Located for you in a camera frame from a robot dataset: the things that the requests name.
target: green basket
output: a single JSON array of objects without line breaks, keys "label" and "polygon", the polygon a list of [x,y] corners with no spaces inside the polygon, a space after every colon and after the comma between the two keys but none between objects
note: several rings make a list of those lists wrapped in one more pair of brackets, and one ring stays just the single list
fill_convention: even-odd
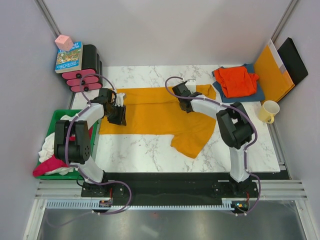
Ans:
[{"label": "green basket", "polygon": [[[46,136],[49,136],[50,134],[52,134],[55,131],[55,127],[56,127],[56,122],[58,120],[60,120],[64,115],[68,115],[70,117],[73,117],[74,115],[76,115],[77,113],[79,113],[81,110],[80,109],[75,109],[75,110],[69,110],[69,109],[58,109],[56,111],[54,111],[50,125],[49,125],[49,129],[48,132],[46,133]],[[96,122],[93,125],[93,129],[92,129],[92,135],[91,135],[91,140],[90,140],[90,145],[91,145],[91,154],[92,151],[94,149],[94,145],[95,145],[95,139],[96,139],[96,134],[97,134],[97,127],[98,127],[98,122]],[[68,174],[62,176],[59,173],[55,173],[55,174],[51,174],[51,175],[41,175],[41,176],[37,176],[36,179],[59,179],[59,180],[67,180],[67,179],[71,179],[71,180],[76,180],[79,176],[79,172],[73,170],[72,172],[69,172]]]}]

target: orange binder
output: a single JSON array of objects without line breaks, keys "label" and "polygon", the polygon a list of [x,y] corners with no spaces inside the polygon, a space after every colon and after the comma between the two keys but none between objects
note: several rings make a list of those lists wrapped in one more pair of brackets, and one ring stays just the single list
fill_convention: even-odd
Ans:
[{"label": "orange binder", "polygon": [[253,66],[265,95],[261,103],[278,102],[295,86],[271,39]]}]

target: orange fabric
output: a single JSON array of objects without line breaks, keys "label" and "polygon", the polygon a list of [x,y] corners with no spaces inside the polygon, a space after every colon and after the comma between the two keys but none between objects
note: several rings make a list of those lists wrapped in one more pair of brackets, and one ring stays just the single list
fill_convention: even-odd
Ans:
[{"label": "orange fabric", "polygon": [[220,83],[227,98],[240,98],[257,92],[259,76],[255,73],[248,73],[244,66],[221,67],[214,71],[214,77]]},{"label": "orange fabric", "polygon": [[[196,90],[216,99],[211,84],[197,85]],[[99,134],[174,135],[171,146],[196,158],[214,132],[216,120],[199,112],[182,111],[178,99],[164,87],[117,89],[117,92],[125,93],[126,126],[111,124],[103,118]]]}]

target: marble table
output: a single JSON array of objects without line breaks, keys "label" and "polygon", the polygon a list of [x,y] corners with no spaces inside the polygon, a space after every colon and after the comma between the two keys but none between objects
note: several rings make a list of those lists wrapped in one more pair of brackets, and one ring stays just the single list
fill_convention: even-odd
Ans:
[{"label": "marble table", "polygon": [[[182,66],[113,66],[104,67],[103,75],[116,88],[164,87],[165,80],[171,76],[196,79],[197,85],[212,84],[215,78],[212,71],[220,65],[182,65]],[[174,86],[180,83],[172,79]],[[86,92],[93,99],[99,90]],[[221,101],[217,93],[216,100]],[[81,93],[76,93],[72,109],[82,109],[86,101]],[[279,163],[266,123],[258,120],[260,102],[244,102],[250,119],[258,132],[258,141],[248,149],[248,169],[252,172],[279,172]],[[231,168],[228,147],[221,139],[219,126],[215,125],[211,139],[197,158],[189,158],[170,146],[173,135],[97,135],[95,161],[106,172],[127,173],[186,173],[186,172],[229,172]]]}]

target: mug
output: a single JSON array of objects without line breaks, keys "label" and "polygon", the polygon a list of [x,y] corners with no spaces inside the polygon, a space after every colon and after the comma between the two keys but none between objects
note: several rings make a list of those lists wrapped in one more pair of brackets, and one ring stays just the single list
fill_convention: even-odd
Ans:
[{"label": "mug", "polygon": [[275,115],[280,111],[280,106],[275,101],[265,101],[261,106],[258,118],[260,121],[267,124],[272,124],[275,121]]}]

